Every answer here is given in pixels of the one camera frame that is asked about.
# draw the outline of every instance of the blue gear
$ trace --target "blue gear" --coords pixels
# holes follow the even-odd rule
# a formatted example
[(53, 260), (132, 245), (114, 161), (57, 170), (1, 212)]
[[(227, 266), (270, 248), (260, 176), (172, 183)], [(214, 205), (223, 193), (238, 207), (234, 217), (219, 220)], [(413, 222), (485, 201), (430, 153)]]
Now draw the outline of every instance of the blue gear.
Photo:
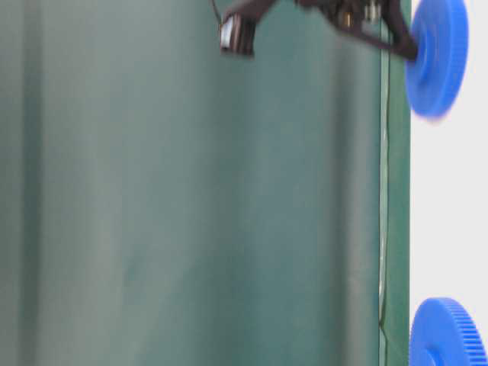
[(439, 117), (453, 104), (466, 68), (468, 32), (463, 0), (420, 3), (411, 28), (419, 53), (406, 63), (406, 93), (417, 114)]
[(476, 326), (459, 303), (430, 299), (417, 310), (410, 366), (488, 366)]

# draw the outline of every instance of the green board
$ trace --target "green board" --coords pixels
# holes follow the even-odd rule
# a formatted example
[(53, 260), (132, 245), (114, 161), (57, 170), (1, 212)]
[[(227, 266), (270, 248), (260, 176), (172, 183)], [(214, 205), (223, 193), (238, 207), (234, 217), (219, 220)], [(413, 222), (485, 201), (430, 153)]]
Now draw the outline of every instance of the green board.
[(282, 2), (222, 57), (180, 0), (5, 0), (0, 47), (2, 364), (378, 366), (378, 51)]

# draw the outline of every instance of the metal screw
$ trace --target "metal screw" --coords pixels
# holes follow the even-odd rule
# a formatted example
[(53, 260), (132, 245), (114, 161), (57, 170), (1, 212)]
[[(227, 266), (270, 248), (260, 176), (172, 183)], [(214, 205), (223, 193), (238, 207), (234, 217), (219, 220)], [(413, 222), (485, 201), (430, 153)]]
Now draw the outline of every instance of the metal screw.
[(381, 19), (381, 4), (371, 0), (369, 5), (364, 7), (364, 19), (371, 23), (375, 23)]
[(353, 21), (352, 21), (352, 13), (350, 11), (344, 13), (342, 24), (347, 28), (352, 27)]

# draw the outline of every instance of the gear teeth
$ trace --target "gear teeth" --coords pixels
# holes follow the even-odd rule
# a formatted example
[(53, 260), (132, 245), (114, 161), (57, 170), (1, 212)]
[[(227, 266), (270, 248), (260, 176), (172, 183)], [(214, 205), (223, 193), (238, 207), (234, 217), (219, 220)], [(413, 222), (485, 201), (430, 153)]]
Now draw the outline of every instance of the gear teeth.
[(480, 334), (467, 311), (455, 300), (439, 299), (449, 311), (462, 335), (464, 350), (470, 366), (488, 366), (488, 358)]

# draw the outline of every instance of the wire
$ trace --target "wire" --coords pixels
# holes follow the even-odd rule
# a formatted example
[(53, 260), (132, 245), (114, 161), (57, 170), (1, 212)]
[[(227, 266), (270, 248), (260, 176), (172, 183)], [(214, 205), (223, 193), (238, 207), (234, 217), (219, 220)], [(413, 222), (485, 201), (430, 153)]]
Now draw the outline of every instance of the wire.
[(215, 18), (217, 18), (219, 24), (222, 24), (222, 16), (219, 13), (217, 4), (215, 4), (215, 0), (210, 0), (210, 3), (212, 4), (212, 9), (213, 9), (213, 13), (215, 14)]

